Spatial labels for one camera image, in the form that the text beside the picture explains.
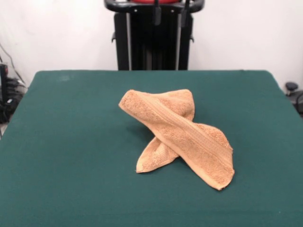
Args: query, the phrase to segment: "black handle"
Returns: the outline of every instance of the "black handle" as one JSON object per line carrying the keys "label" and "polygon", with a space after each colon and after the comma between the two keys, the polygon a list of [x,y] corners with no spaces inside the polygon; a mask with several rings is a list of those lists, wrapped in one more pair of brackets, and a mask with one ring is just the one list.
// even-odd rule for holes
{"label": "black handle", "polygon": [[158,26],[161,23],[161,8],[159,6],[159,0],[155,0],[152,14],[152,23],[155,26]]}
{"label": "black handle", "polygon": [[[119,13],[153,13],[154,4],[136,3],[131,1],[104,0],[105,7]],[[196,13],[203,9],[205,0],[194,0],[188,7],[188,13]],[[184,2],[161,4],[162,13],[181,13]]]}

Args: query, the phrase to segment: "black metal frame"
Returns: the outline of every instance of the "black metal frame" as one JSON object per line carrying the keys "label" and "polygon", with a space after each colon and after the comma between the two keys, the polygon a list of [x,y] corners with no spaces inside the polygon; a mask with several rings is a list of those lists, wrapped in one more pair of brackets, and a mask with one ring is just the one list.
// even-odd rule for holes
{"label": "black metal frame", "polygon": [[187,70],[193,18],[204,0],[172,4],[105,0],[115,14],[119,70]]}

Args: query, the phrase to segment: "black machine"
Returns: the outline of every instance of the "black machine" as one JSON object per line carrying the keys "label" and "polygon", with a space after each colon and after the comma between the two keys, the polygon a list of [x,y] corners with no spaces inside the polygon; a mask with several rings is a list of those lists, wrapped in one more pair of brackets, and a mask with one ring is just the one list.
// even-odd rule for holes
{"label": "black machine", "polygon": [[192,38],[191,13],[204,0],[105,0],[116,12],[115,33],[119,70],[187,70]]}
{"label": "black machine", "polygon": [[287,89],[286,96],[293,104],[297,112],[303,117],[303,90],[298,90],[299,86],[296,83],[288,82],[285,84]]}

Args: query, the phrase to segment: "green table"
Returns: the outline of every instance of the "green table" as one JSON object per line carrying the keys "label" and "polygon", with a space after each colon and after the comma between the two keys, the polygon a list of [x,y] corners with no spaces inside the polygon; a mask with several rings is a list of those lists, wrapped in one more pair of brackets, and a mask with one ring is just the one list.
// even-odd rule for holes
{"label": "green table", "polygon": [[[182,88],[234,148],[221,192],[182,159],[135,173],[153,135],[121,97]],[[265,71],[39,72],[0,141],[1,227],[298,227],[302,190],[303,122]]]}

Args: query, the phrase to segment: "black object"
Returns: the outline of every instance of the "black object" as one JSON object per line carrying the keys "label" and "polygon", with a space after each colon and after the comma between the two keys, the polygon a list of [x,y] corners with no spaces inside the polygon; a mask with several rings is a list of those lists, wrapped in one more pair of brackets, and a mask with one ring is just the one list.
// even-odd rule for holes
{"label": "black object", "polygon": [[191,13],[204,7],[204,0],[170,4],[105,0],[115,19],[119,70],[187,70],[192,39]]}
{"label": "black object", "polygon": [[297,112],[303,116],[303,90],[296,91],[299,86],[293,82],[288,82],[285,86],[287,89],[286,96],[291,101]]}
{"label": "black object", "polygon": [[11,115],[15,112],[24,92],[24,87],[18,79],[8,77],[8,67],[6,64],[0,64],[1,76],[1,97],[0,97],[0,124],[8,123]]}

